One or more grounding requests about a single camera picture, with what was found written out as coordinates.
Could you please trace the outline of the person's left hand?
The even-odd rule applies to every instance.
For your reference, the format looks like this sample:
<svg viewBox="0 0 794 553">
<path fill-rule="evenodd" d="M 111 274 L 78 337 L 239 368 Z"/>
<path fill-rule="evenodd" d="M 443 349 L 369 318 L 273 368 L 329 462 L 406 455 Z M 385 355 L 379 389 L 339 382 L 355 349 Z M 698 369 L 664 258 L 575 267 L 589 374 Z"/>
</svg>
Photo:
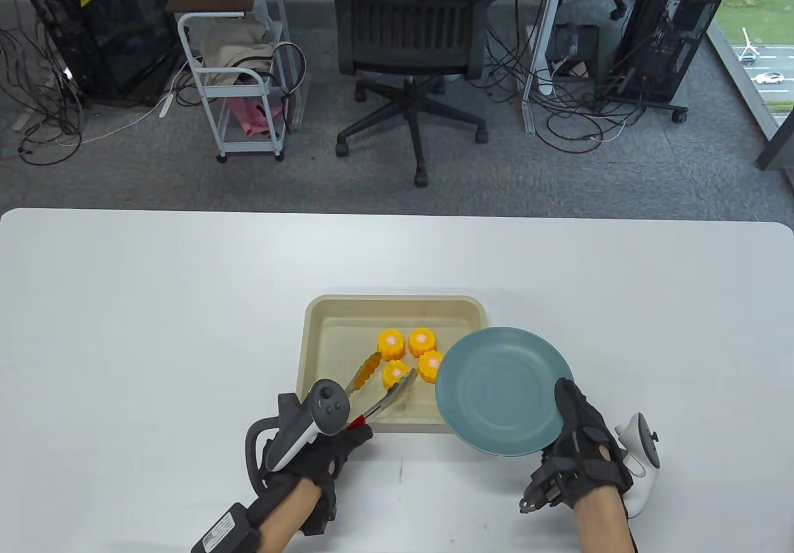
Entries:
<svg viewBox="0 0 794 553">
<path fill-rule="evenodd" d="M 350 454 L 373 437 L 372 427 L 364 423 L 343 429 L 334 436 L 319 434 L 307 443 L 280 471 L 267 471 L 261 466 L 261 479 L 269 481 L 276 474 L 290 474 L 306 479 L 321 490 L 321 499 L 330 506 L 336 504 L 335 481 Z"/>
</svg>

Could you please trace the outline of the person's right hand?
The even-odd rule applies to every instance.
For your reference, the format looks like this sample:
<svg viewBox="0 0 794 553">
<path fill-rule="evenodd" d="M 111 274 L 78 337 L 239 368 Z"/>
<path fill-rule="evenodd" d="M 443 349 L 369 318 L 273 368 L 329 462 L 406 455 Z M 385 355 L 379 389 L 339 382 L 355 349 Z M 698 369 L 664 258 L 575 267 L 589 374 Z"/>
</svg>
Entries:
<svg viewBox="0 0 794 553">
<path fill-rule="evenodd" d="M 519 502 L 522 514 L 544 506 L 565 504 L 574 508 L 587 494 L 613 486 L 622 497 L 633 486 L 617 441 L 601 413 L 568 378 L 559 378 L 554 399 L 563 420 L 559 436 L 542 450 L 542 463 L 534 471 Z"/>
</svg>

